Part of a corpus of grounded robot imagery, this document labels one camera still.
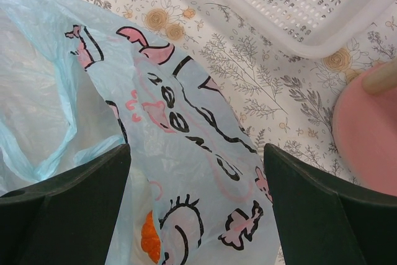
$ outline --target hole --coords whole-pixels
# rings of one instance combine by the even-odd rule
[[[16,197],[25,193],[26,191],[24,191],[23,189],[17,189],[16,191],[8,192],[7,194],[3,195],[2,198]]]

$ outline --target floral tablecloth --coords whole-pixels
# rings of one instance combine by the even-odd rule
[[[333,142],[332,111],[356,76],[396,56],[397,1],[365,32],[323,60],[284,55],[219,0],[85,1],[146,27],[193,56],[212,74],[260,154],[271,142],[359,183]],[[280,252],[277,264],[282,263]]]

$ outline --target tablecloth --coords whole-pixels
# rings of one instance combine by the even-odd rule
[[[319,169],[359,183],[333,142],[332,112],[338,95],[356,76],[396,56],[397,1],[322,60],[283,54],[220,0],[85,1],[168,39],[201,63],[259,154],[271,142]],[[281,250],[276,264],[283,264]]]

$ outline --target blue bag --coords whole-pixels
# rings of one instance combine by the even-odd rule
[[[126,141],[132,166],[107,264],[154,264],[141,248],[150,211],[158,264],[274,264],[261,159],[200,65],[80,0],[0,5],[0,191],[10,175],[41,181]]]

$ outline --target pink plastic stool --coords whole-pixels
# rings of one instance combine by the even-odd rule
[[[397,196],[397,89],[368,95],[362,80],[353,80],[334,112],[334,139],[347,167],[363,186]]]

